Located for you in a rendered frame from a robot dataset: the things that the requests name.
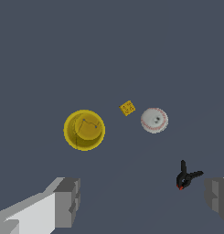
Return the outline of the small yellow cube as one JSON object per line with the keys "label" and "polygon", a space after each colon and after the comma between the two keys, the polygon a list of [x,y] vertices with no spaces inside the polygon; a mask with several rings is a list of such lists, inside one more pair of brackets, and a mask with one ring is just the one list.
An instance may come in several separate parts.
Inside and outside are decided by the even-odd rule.
{"label": "small yellow cube", "polygon": [[120,110],[125,116],[128,116],[130,113],[135,111],[135,107],[133,106],[131,101],[127,101],[120,106]]}

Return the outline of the white baseball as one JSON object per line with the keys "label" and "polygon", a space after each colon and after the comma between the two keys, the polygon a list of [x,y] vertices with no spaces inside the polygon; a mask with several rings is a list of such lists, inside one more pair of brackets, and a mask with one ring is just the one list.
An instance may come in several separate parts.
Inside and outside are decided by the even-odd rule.
{"label": "white baseball", "polygon": [[141,115],[141,125],[149,133],[160,133],[168,125],[168,116],[162,109],[148,108]]}

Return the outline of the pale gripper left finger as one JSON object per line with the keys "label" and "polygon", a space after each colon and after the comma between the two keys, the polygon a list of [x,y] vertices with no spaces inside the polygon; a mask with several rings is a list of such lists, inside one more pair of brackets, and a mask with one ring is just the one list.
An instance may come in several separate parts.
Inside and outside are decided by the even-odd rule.
{"label": "pale gripper left finger", "polygon": [[0,211],[0,234],[51,234],[71,228],[80,206],[80,179],[57,177],[38,193]]}

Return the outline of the yellow bowl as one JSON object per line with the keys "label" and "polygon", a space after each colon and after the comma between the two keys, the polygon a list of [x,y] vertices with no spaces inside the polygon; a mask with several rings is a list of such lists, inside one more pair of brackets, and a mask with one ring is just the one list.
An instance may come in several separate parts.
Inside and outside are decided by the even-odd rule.
{"label": "yellow bowl", "polygon": [[63,133],[71,147],[79,151],[89,151],[103,141],[105,124],[96,112],[78,110],[64,122]]}

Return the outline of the black spring clamp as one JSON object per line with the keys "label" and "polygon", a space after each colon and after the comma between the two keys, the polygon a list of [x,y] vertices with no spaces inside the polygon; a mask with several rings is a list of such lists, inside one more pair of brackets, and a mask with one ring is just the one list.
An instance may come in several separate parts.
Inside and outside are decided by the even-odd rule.
{"label": "black spring clamp", "polygon": [[204,174],[203,171],[196,171],[193,173],[188,173],[186,161],[182,160],[181,161],[181,172],[176,177],[176,186],[178,187],[179,190],[183,190],[191,184],[191,181],[194,178],[202,176],[203,174]]}

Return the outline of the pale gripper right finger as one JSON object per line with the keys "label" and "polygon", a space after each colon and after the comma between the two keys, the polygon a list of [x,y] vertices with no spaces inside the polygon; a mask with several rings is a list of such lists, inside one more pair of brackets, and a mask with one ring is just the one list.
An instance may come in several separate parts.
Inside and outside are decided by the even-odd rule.
{"label": "pale gripper right finger", "polygon": [[204,186],[207,205],[224,220],[224,177],[206,178]]}

